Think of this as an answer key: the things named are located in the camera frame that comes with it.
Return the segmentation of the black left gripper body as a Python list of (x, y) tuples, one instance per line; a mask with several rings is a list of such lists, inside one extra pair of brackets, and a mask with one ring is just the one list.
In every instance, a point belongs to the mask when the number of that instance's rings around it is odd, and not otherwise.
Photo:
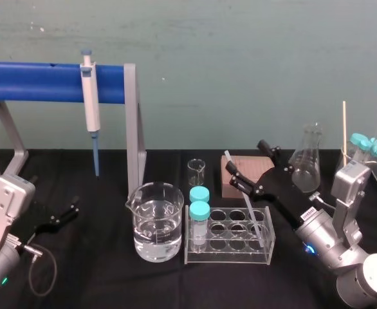
[(12, 235), (19, 241), (18, 247), (28, 245), (39, 234), (57, 233), (57, 214), (44, 203), (32, 201), (12, 225)]

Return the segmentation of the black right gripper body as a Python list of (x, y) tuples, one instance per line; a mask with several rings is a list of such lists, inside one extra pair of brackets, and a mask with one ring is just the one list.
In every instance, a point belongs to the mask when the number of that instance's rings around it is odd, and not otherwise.
[(257, 186), (262, 186), (262, 193), (257, 201), (267, 201), (274, 206), (293, 229), (298, 229), (304, 223), (302, 215), (314, 207), (309, 200), (309, 194), (303, 193), (291, 179), (291, 172), (281, 167), (266, 171), (258, 180)]

